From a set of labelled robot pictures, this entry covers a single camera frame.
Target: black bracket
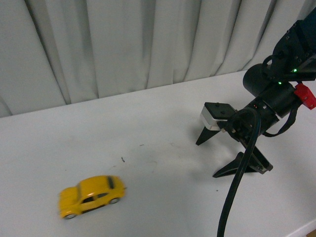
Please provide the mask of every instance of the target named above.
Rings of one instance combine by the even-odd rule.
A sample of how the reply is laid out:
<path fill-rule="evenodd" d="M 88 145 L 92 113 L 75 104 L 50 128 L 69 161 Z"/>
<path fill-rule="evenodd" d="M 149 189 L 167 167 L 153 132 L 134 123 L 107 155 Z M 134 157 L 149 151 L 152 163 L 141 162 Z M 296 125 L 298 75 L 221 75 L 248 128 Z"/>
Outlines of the black bracket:
<path fill-rule="evenodd" d="M 216 110 L 227 109 L 227 104 L 221 104 L 221 103 L 206 103 L 208 106 L 205 106 L 207 110 L 210 112 L 211 115 L 214 115 L 214 111 L 212 111 L 216 105 Z M 226 122 L 224 120 L 218 121 L 218 126 L 220 129 L 223 129 L 225 127 Z M 215 136 L 219 131 L 213 131 L 213 130 L 208 130 L 206 127 L 204 127 L 202 133 L 200 134 L 196 144 L 200 145 L 204 142 L 206 142 L 208 139 L 211 137 Z M 241 144 L 246 148 L 247 147 L 247 141 L 244 138 L 237 137 L 235 135 L 232 136 L 235 140 L 241 142 Z M 239 152 L 236 156 L 236 158 L 231 161 L 229 164 L 218 170 L 213 177 L 218 178 L 218 177 L 223 177 L 231 174 L 235 174 L 241 158 L 243 156 L 242 152 Z M 251 155 L 248 167 L 245 171 L 245 173 L 249 172 L 258 172 L 261 174 L 264 174 L 267 171 L 271 171 L 273 169 L 273 166 L 269 163 L 269 161 L 264 157 L 264 155 L 258 150 L 257 147 L 254 148 L 253 153 Z"/>

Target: car window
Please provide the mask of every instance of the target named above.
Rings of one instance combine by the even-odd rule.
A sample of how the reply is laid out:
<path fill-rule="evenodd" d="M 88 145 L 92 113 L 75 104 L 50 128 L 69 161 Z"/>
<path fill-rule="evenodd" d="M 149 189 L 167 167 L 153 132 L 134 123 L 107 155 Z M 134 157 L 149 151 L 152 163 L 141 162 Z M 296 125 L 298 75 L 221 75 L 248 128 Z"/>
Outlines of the car window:
<path fill-rule="evenodd" d="M 114 189 L 114 183 L 113 183 L 113 179 L 111 176 L 108 176 L 108 181 L 109 181 L 110 189 Z"/>
<path fill-rule="evenodd" d="M 102 197 L 104 197 L 104 196 L 106 196 L 106 195 L 107 195 L 107 193 L 98 194 L 98 198 L 102 198 Z"/>
<path fill-rule="evenodd" d="M 93 201 L 93 197 L 88 197 L 82 201 L 82 203 Z"/>

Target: curtain fold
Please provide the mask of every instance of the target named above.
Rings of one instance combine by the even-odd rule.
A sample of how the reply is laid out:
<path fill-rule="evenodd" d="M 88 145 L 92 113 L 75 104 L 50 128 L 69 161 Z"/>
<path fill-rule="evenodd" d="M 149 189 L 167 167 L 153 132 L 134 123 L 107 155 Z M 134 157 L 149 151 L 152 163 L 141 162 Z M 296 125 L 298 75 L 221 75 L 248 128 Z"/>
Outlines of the curtain fold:
<path fill-rule="evenodd" d="M 0 0 L 0 117 L 246 70 L 316 0 Z"/>

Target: car roof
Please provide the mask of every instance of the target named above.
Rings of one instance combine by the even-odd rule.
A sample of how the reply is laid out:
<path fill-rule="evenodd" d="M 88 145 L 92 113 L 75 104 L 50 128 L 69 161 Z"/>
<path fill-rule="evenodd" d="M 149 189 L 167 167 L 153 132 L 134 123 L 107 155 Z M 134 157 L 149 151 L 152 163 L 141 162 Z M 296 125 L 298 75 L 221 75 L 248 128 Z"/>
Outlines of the car roof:
<path fill-rule="evenodd" d="M 107 193 L 110 190 L 108 176 L 101 175 L 82 180 L 80 183 L 81 198 Z"/>

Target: black cable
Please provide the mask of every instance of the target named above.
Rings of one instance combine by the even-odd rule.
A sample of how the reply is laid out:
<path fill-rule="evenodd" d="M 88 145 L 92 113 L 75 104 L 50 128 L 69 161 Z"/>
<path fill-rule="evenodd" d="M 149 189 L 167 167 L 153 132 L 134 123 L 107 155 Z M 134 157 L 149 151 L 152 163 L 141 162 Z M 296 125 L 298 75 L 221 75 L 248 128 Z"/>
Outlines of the black cable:
<path fill-rule="evenodd" d="M 244 108 L 238 111 L 227 122 L 232 124 L 232 122 L 236 119 L 236 117 L 239 117 L 241 114 L 252 114 L 254 116 L 254 125 L 253 125 L 253 129 L 252 129 L 251 136 L 250 136 L 248 145 L 246 147 L 245 153 L 242 156 L 240 165 L 236 171 L 231 187 L 229 188 L 228 194 L 226 196 L 226 200 L 222 209 L 222 214 L 218 223 L 217 237 L 224 236 L 228 215 L 232 208 L 233 201 L 237 192 L 237 188 L 248 166 L 249 160 L 251 158 L 253 149 L 255 148 L 256 141 L 260 132 L 260 126 L 261 126 L 260 117 L 257 111 L 252 108 Z"/>

